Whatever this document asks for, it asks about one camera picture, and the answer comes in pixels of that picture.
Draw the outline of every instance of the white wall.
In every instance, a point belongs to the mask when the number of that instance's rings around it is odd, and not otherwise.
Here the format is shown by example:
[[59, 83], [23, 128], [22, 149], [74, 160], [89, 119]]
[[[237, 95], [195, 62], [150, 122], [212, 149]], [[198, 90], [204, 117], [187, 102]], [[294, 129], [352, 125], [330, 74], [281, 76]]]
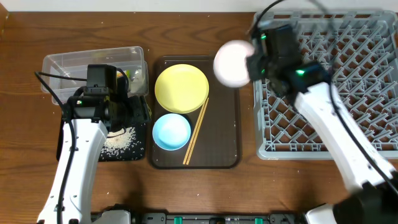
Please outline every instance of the white wall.
[[[8, 11], [254, 12], [274, 0], [0, 0]], [[398, 0], [319, 0], [330, 9], [385, 9]], [[276, 9], [313, 9], [308, 0], [289, 0]]]

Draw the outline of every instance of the bowl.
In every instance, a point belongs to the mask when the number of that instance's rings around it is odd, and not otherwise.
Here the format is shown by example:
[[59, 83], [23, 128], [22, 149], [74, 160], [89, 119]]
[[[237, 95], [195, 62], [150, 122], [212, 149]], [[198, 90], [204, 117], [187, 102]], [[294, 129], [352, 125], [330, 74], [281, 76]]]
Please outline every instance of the bowl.
[[195, 111], [208, 94], [209, 82], [205, 74], [192, 65], [179, 64], [165, 69], [155, 84], [156, 100], [172, 113]]
[[154, 125], [152, 137], [156, 145], [168, 151], [183, 147], [191, 136], [191, 126], [187, 119], [179, 114], [161, 116]]

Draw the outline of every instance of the brown tray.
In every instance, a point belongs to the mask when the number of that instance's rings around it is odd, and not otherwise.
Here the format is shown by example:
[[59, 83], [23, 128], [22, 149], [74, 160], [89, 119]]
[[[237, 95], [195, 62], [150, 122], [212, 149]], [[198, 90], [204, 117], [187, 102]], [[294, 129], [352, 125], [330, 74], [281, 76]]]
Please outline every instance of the brown tray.
[[[181, 63], [199, 68], [206, 75], [210, 90], [208, 105], [189, 165], [183, 164], [189, 142], [176, 151], [166, 151], [157, 146], [152, 139], [149, 160], [154, 167], [158, 169], [229, 169], [239, 163], [241, 158], [239, 91], [223, 86], [216, 79], [213, 73], [213, 59], [214, 57], [210, 56], [164, 56], [157, 62], [156, 77], [166, 68]], [[156, 122], [161, 116], [170, 112], [156, 101], [153, 113], [153, 121]], [[192, 132], [199, 113], [200, 108], [183, 114], [188, 119]]]

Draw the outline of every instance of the yellow plate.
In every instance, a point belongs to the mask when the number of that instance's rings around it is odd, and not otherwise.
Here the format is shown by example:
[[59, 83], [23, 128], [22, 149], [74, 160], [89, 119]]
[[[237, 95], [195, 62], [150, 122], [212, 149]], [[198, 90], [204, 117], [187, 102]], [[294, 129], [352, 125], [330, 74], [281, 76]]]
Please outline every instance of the yellow plate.
[[173, 65], [156, 80], [155, 96], [163, 108], [173, 113], [189, 113], [207, 99], [209, 82], [201, 70], [192, 65]]

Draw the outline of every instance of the plastic lattice basket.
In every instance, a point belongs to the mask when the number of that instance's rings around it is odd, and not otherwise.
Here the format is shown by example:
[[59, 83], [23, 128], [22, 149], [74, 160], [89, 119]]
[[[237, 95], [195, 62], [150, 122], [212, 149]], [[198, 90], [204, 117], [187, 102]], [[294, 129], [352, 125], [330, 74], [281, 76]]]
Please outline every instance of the plastic lattice basket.
[[[330, 19], [334, 35], [326, 28]], [[381, 155], [398, 158], [397, 15], [390, 11], [269, 12], [259, 27], [286, 24], [293, 26], [305, 61], [318, 60], [328, 69], [328, 62], [336, 57], [333, 82], [341, 100]], [[271, 93], [267, 80], [254, 82], [254, 125], [261, 159], [331, 159], [318, 134], [286, 99]]]

